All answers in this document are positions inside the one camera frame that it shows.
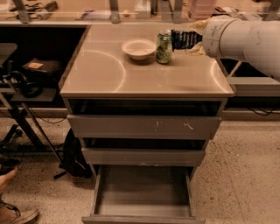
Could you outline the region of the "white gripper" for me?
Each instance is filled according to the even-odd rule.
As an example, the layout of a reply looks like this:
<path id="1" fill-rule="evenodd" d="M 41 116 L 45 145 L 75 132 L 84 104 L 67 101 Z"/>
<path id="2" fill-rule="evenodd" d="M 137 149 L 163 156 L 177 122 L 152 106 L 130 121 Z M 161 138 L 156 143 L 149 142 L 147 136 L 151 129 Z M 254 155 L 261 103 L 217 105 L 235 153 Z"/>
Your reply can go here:
<path id="1" fill-rule="evenodd" d="M 187 55 L 207 55 L 210 58 L 233 58 L 235 55 L 230 52 L 225 54 L 225 46 L 221 46 L 221 39 L 225 36 L 224 31 L 236 21 L 236 18 L 229 16 L 211 17 L 191 23 L 189 28 L 192 32 L 203 35 L 202 43 L 199 42 L 192 49 L 186 51 Z"/>

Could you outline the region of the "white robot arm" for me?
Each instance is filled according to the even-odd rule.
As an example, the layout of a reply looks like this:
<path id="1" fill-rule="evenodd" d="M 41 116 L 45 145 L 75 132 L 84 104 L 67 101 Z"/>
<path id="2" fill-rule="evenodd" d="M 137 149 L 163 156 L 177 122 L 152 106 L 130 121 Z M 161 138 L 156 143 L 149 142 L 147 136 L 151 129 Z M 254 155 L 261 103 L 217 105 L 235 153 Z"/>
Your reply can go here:
<path id="1" fill-rule="evenodd" d="M 266 76 L 280 80 L 279 21 L 217 16 L 192 22 L 187 30 L 202 36 L 201 46 L 207 56 L 247 62 Z"/>

